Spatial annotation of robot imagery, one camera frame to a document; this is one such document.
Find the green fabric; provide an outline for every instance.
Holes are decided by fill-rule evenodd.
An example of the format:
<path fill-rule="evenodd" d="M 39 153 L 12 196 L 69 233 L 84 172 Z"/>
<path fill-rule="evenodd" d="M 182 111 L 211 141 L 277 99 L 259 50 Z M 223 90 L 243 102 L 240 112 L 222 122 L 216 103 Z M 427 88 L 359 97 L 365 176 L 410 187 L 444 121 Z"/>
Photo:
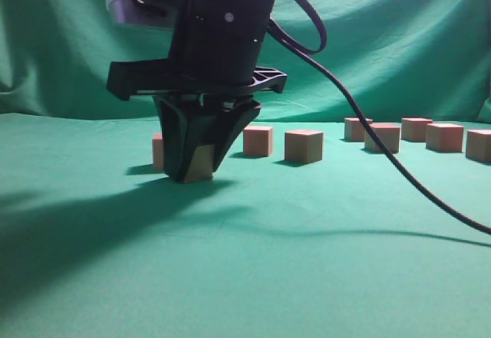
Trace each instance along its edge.
<path fill-rule="evenodd" d="M 273 123 L 213 181 L 150 166 L 154 118 L 0 115 L 0 336 L 491 336 L 489 236 L 416 192 L 340 123 Z M 466 123 L 467 128 L 490 125 Z M 325 158 L 282 162 L 285 130 Z M 401 143 L 442 199 L 491 224 L 491 166 Z"/>
<path fill-rule="evenodd" d="M 105 0 L 0 0 L 0 112 L 105 119 L 152 116 L 149 99 L 105 90 L 111 61 L 166 56 L 170 33 L 111 24 Z M 489 121 L 489 0 L 310 0 L 329 30 L 316 56 L 376 120 Z M 315 46 L 292 0 L 274 16 Z M 285 94 L 257 94 L 260 120 L 339 121 L 352 112 L 319 73 L 271 38 L 261 65 L 288 73 Z"/>

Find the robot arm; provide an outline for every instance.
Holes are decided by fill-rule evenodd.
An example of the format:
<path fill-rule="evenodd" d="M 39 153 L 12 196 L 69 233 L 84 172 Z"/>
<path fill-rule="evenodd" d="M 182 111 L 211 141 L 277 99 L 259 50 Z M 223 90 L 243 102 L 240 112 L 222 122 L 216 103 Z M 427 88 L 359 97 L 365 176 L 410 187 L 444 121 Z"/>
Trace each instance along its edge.
<path fill-rule="evenodd" d="M 295 42 L 270 18 L 274 2 L 107 0 L 116 23 L 173 30 L 167 58 L 112 62 L 107 88 L 122 100 L 153 96 L 166 148 L 164 172 L 177 182 L 189 178 L 200 147 L 213 148 L 207 165 L 213 172 L 219 168 L 236 137 L 259 115 L 261 105 L 253 94 L 283 91 L 286 74 L 256 66 L 266 32 Z M 325 29 L 305 5 L 317 18 L 321 50 Z"/>

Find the green tabletop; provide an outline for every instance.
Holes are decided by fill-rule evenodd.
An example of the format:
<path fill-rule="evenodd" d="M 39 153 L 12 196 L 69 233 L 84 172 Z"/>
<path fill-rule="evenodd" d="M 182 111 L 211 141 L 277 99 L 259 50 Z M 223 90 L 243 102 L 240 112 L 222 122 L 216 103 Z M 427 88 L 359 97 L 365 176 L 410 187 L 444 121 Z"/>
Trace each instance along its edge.
<path fill-rule="evenodd" d="M 155 119 L 0 115 L 0 336 L 491 336 L 489 236 L 342 123 L 272 126 L 271 157 L 239 138 L 214 180 L 181 185 L 152 169 Z M 296 128 L 325 132 L 324 160 L 282 161 Z M 397 157 L 491 224 L 491 166 Z"/>

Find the wooden cube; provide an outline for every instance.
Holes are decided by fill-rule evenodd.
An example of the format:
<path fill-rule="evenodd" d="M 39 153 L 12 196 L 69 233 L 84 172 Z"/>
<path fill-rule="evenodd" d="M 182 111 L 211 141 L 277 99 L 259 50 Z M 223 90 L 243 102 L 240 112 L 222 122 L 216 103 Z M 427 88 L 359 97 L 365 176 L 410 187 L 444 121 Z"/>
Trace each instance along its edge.
<path fill-rule="evenodd" d="M 426 118 L 403 118 L 400 127 L 402 139 L 414 143 L 424 143 L 427 141 L 428 123 L 433 123 L 433 120 Z"/>
<path fill-rule="evenodd" d="M 163 137 L 161 133 L 156 133 L 152 138 L 153 167 L 163 171 Z"/>
<path fill-rule="evenodd" d="M 368 123 L 373 123 L 373 120 L 367 118 Z M 346 141 L 364 141 L 365 128 L 358 118 L 344 119 L 344 139 Z"/>
<path fill-rule="evenodd" d="M 285 160 L 296 163 L 312 163 L 322 160 L 324 133 L 314 130 L 290 130 L 285 132 Z"/>
<path fill-rule="evenodd" d="M 247 126 L 243 130 L 244 156 L 262 157 L 273 153 L 273 128 Z"/>
<path fill-rule="evenodd" d="M 392 123 L 372 123 L 370 127 L 374 130 L 382 143 L 390 150 L 391 153 L 399 152 L 400 127 Z M 372 140 L 368 132 L 364 136 L 365 149 L 373 153 L 381 153 L 381 149 Z"/>
<path fill-rule="evenodd" d="M 463 131 L 463 126 L 453 123 L 429 123 L 427 149 L 444 153 L 462 152 Z"/>
<path fill-rule="evenodd" d="M 478 162 L 491 162 L 491 130 L 468 130 L 466 157 Z"/>
<path fill-rule="evenodd" d="M 183 182 L 195 182 L 213 178 L 213 157 L 215 146 L 213 144 L 198 146 L 193 154 Z"/>

